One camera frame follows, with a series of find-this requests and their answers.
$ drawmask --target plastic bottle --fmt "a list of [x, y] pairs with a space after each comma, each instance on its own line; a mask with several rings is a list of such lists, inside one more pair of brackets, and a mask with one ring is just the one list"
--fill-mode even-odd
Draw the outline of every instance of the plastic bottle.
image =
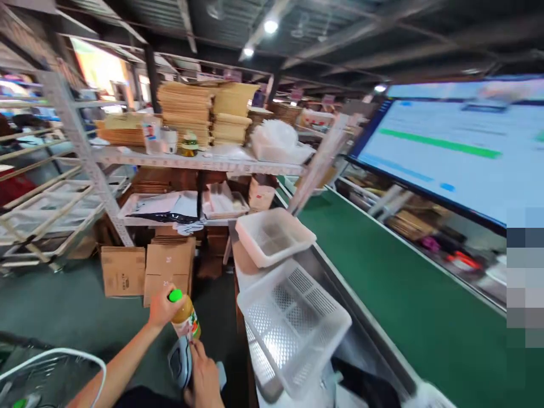
[[177, 311], [176, 315], [171, 320], [172, 326], [179, 338], [191, 335], [192, 338], [198, 339], [201, 333], [200, 322], [198, 321], [190, 297], [184, 295], [179, 289], [174, 289], [168, 295], [168, 300], [174, 303], [181, 301], [183, 297], [186, 298], [185, 304]]

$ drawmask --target ceiling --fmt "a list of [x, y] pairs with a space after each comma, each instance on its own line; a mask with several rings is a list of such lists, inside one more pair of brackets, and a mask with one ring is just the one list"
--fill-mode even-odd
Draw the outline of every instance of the ceiling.
[[[539, 0], [58, 0], [57, 10], [58, 33], [127, 61], [142, 64], [150, 46], [168, 72], [236, 68], [253, 82], [280, 74], [282, 91], [314, 96], [544, 69]], [[268, 19], [279, 23], [272, 35]]]

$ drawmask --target plastic crate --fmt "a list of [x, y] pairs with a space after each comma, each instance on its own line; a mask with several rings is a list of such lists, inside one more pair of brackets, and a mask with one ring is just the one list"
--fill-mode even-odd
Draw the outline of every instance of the plastic crate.
[[271, 266], [308, 249], [316, 235], [285, 209], [261, 211], [236, 221], [245, 250], [258, 267]]
[[285, 391], [301, 399], [351, 326], [349, 313], [289, 259], [240, 293], [238, 306]]

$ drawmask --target small bottle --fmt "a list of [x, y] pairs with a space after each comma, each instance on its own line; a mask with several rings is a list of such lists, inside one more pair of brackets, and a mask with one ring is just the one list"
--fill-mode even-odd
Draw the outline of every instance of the small bottle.
[[183, 135], [183, 143], [181, 145], [181, 155], [184, 157], [195, 157], [198, 153], [198, 141], [197, 136], [191, 132], [187, 131]]
[[[168, 295], [168, 300], [175, 303], [180, 301], [184, 297], [184, 294], [179, 289], [174, 289]], [[200, 323], [197, 318], [197, 314], [194, 311], [193, 302], [190, 297], [185, 295], [185, 303], [179, 309], [171, 320], [172, 326], [177, 333], [177, 336], [191, 335], [192, 338], [199, 339], [200, 337]]]

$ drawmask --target computer screen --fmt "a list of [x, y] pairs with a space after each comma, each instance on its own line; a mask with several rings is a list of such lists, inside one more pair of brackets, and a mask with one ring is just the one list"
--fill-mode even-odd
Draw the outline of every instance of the computer screen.
[[391, 86], [348, 158], [505, 228], [544, 207], [544, 76]]

